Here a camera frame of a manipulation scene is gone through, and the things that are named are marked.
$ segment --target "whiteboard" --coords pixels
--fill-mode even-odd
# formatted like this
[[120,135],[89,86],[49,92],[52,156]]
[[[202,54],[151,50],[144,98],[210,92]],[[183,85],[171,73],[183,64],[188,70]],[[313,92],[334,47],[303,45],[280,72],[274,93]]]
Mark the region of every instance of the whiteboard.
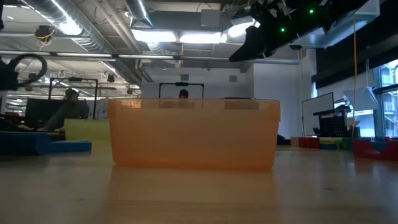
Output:
[[313,128],[319,127],[319,116],[314,113],[335,109],[333,93],[328,93],[302,102],[304,136],[314,136]]

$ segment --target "camera rig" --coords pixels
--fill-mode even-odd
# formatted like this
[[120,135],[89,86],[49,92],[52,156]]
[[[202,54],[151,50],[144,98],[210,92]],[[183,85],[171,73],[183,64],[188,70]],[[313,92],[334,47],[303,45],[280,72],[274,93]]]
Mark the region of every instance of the camera rig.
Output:
[[232,19],[251,16],[259,27],[246,29],[246,40],[230,62],[272,56],[277,49],[319,28],[327,34],[368,0],[264,0],[240,9]]

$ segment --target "yellow block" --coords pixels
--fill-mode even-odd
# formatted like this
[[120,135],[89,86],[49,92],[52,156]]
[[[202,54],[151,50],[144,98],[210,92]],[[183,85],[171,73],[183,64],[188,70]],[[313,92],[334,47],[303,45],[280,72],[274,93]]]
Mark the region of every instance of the yellow block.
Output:
[[109,120],[65,119],[67,141],[91,141],[111,144]]
[[337,149],[340,149],[340,142],[342,138],[319,138],[321,144],[336,144]]

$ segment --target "wooden table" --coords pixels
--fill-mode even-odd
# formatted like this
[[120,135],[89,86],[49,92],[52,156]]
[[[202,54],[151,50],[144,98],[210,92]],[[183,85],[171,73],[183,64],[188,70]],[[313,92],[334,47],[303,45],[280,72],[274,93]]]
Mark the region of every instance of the wooden table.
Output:
[[398,223],[398,163],[278,148],[268,172],[113,166],[91,154],[0,157],[0,223]]

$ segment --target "red object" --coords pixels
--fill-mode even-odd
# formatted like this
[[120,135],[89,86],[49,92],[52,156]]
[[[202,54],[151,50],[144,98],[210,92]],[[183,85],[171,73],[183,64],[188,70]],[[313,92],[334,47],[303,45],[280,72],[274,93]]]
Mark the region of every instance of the red object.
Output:
[[398,141],[387,142],[386,150],[384,152],[379,152],[373,148],[370,140],[355,139],[354,156],[386,161],[398,161]]
[[298,139],[300,147],[306,147],[309,149],[320,149],[320,140],[318,138],[306,138],[301,137]]
[[306,139],[305,137],[298,138],[298,146],[299,147],[306,147],[305,139]]

